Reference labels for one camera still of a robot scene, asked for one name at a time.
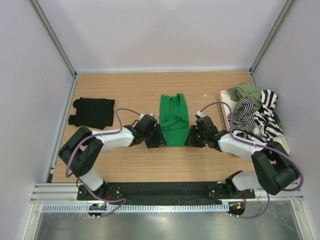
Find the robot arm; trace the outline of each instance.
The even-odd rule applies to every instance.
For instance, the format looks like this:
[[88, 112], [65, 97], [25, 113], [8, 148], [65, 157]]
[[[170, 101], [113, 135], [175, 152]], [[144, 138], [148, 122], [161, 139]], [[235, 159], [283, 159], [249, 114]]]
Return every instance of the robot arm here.
[[[282, 155], [266, 150], [262, 147], [250, 146], [243, 142], [252, 141], [242, 139], [242, 142], [234, 140], [226, 130], [218, 131], [210, 117], [203, 114], [197, 116], [196, 125], [190, 128], [185, 145], [209, 148], [220, 152], [234, 154], [252, 161], [255, 172], [236, 172], [226, 179], [230, 190], [243, 191], [246, 189], [264, 189], [271, 195], [278, 194], [289, 184], [299, 178], [299, 171]], [[97, 174], [93, 165], [101, 151], [116, 147], [131, 147], [145, 142], [148, 148], [166, 145], [161, 127], [157, 120], [149, 115], [144, 115], [135, 125], [125, 125], [117, 134], [111, 131], [90, 131], [83, 126], [60, 149], [58, 155], [66, 165], [77, 145], [90, 135], [95, 135], [83, 145], [85, 150], [78, 149], [74, 155], [70, 169], [72, 173], [84, 182], [98, 197], [104, 198], [107, 185]], [[267, 145], [282, 153], [285, 153], [282, 145], [272, 142]]]
[[[271, 195], [278, 194], [300, 176], [296, 167], [280, 154], [274, 153], [262, 147], [248, 145], [252, 141], [242, 139], [241, 142], [233, 139], [228, 131], [218, 131], [210, 117], [203, 114], [197, 115], [196, 125], [192, 125], [185, 144], [187, 146], [209, 148], [220, 152], [234, 154], [253, 163], [255, 172], [236, 172], [227, 178], [226, 182], [232, 184], [236, 190], [264, 189]], [[278, 142], [270, 144], [261, 143], [286, 153]]]
[[90, 131], [83, 126], [74, 133], [58, 153], [66, 165], [68, 165], [77, 145], [90, 135], [96, 136], [83, 144], [86, 147], [85, 150], [79, 148], [76, 151], [70, 169], [77, 178], [100, 198], [104, 198], [107, 185], [98, 175], [93, 165], [101, 151], [117, 147], [131, 147], [142, 142], [145, 142], [148, 148], [156, 148], [159, 145], [167, 144], [163, 138], [160, 125], [149, 114], [144, 115], [135, 126], [125, 125], [121, 131], [119, 129], [118, 131]]

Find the wooden table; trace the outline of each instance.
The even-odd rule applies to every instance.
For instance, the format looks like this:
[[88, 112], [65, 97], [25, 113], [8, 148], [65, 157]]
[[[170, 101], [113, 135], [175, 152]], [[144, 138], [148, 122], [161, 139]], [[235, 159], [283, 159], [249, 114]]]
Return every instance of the wooden table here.
[[[73, 101], [83, 98], [115, 99], [115, 109], [129, 108], [139, 113], [159, 116], [162, 94], [184, 94], [191, 125], [195, 114], [209, 103], [219, 100], [219, 93], [240, 83], [251, 83], [246, 71], [226, 72], [153, 72], [80, 75]], [[70, 114], [76, 110], [71, 106]], [[208, 108], [218, 130], [226, 129], [220, 105]], [[137, 116], [120, 112], [124, 124], [131, 124]], [[119, 128], [114, 116], [112, 127]], [[62, 144], [77, 130], [66, 125]], [[252, 171], [253, 165], [229, 153], [208, 147], [160, 147], [147, 149], [144, 143], [133, 147], [119, 147], [103, 151], [98, 156], [95, 169], [106, 182], [196, 182], [224, 181], [239, 170]], [[66, 165], [58, 158], [53, 183], [75, 182], [74, 176], [65, 177]]]

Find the aluminum frame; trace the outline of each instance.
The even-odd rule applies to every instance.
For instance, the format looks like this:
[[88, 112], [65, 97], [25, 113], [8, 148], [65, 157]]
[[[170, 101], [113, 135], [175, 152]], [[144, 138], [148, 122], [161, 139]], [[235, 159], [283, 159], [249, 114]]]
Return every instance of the aluminum frame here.
[[[294, 3], [297, 0], [287, 0], [284, 6], [282, 7], [281, 12], [279, 13], [270, 33], [268, 34], [265, 42], [263, 43], [256, 59], [252, 67], [249, 69], [249, 76], [251, 82], [254, 86], [256, 86], [256, 78], [255, 78], [255, 70], [259, 65], [261, 59], [267, 52], [269, 46], [272, 44], [274, 38], [276, 37], [277, 33], [279, 32], [283, 22], [285, 21], [286, 17], [288, 16], [290, 10], [294, 6]], [[45, 13], [43, 12], [38, 0], [29, 0], [30, 4], [34, 8], [37, 16], [39, 17], [40, 21], [42, 22], [44, 28], [46, 29], [48, 35], [50, 36], [54, 46], [56, 47], [57, 51], [61, 55], [63, 61], [65, 62], [66, 66], [68, 67], [70, 73], [73, 76], [73, 82], [70, 88], [69, 96], [65, 105], [63, 117], [61, 123], [59, 125], [59, 132], [56, 136], [56, 141], [54, 144], [53, 153], [51, 156], [51, 165], [48, 171], [48, 176], [54, 173], [55, 164], [57, 160], [57, 155], [59, 151], [59, 147], [62, 141], [62, 136], [64, 133], [65, 125], [67, 122], [69, 110], [71, 107], [72, 99], [74, 96], [74, 92], [76, 89], [76, 85], [78, 82], [78, 76], [76, 71], [74, 70], [67, 54], [65, 53], [62, 45], [58, 37], [56, 36], [53, 28], [51, 27]], [[290, 188], [296, 186], [297, 183], [293, 183]], [[72, 204], [77, 199], [78, 189], [75, 183], [40, 183], [36, 184], [33, 190], [33, 194], [30, 199], [29, 209], [29, 221], [26, 226], [23, 239], [24, 240], [31, 240], [34, 239], [38, 222], [40, 219], [40, 213], [43, 208], [43, 205], [46, 203], [64, 203], [64, 204]], [[255, 190], [256, 198], [255, 199], [248, 199], [248, 201], [266, 201], [267, 195], [266, 192], [263, 190]], [[300, 227], [301, 234], [304, 239], [315, 239], [315, 236], [310, 228], [311, 224], [308, 218], [308, 207], [303, 199], [303, 195], [301, 191], [295, 192], [281, 192], [277, 196], [270, 196], [271, 201], [287, 201], [290, 200], [295, 217], [297, 219], [298, 225]], [[231, 199], [224, 199], [223, 202], [230, 202]], [[85, 203], [96, 203], [99, 201], [83, 201]]]
[[67, 68], [69, 69], [70, 73], [72, 74], [72, 76], [75, 78], [77, 73], [74, 69], [74, 67], [72, 66], [64, 48], [62, 47], [57, 35], [55, 34], [54, 29], [52, 28], [52, 26], [50, 25], [44, 11], [42, 10], [38, 0], [29, 0], [31, 6], [33, 7], [36, 15], [39, 17], [39, 20], [41, 21], [41, 23], [43, 24], [44, 29], [46, 30], [46, 32], [48, 33], [50, 39], [52, 40], [53, 45], [56, 47], [58, 53], [60, 54], [60, 56], [62, 57], [65, 65], [67, 66]]

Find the enclosure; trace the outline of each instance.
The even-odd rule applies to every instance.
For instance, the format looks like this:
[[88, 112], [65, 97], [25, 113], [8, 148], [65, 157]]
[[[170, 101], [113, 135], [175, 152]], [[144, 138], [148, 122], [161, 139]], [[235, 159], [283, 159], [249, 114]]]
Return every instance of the enclosure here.
[[[0, 6], [1, 239], [319, 238], [318, 1], [3, 0]], [[223, 91], [241, 83], [276, 92], [281, 144], [302, 169], [301, 190], [271, 196], [255, 220], [229, 217], [224, 206], [234, 199], [208, 209], [124, 205], [91, 220], [88, 206], [98, 201], [77, 200], [77, 179], [66, 178], [58, 157], [79, 129], [68, 124], [75, 100], [107, 98], [114, 109], [158, 118], [161, 95], [182, 93], [194, 125], [200, 109], [224, 101]], [[228, 130], [228, 111], [217, 104], [206, 114], [219, 131]], [[136, 120], [131, 112], [120, 118], [125, 125]], [[114, 117], [106, 130], [119, 127]], [[223, 183], [239, 170], [255, 170], [209, 147], [144, 144], [101, 152], [94, 167], [105, 182], [121, 184]], [[254, 193], [244, 216], [267, 205], [264, 190]]]

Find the white wall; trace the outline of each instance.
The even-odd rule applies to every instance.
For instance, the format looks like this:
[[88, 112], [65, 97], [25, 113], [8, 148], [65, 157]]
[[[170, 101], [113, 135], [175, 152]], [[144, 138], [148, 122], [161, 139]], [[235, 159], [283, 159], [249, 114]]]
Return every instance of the white wall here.
[[27, 0], [0, 1], [0, 238], [21, 239], [72, 76]]
[[285, 0], [39, 0], [75, 69], [249, 68]]
[[278, 93], [291, 155], [302, 167], [303, 194], [320, 224], [320, 27], [319, 0], [298, 0], [258, 66], [257, 85]]

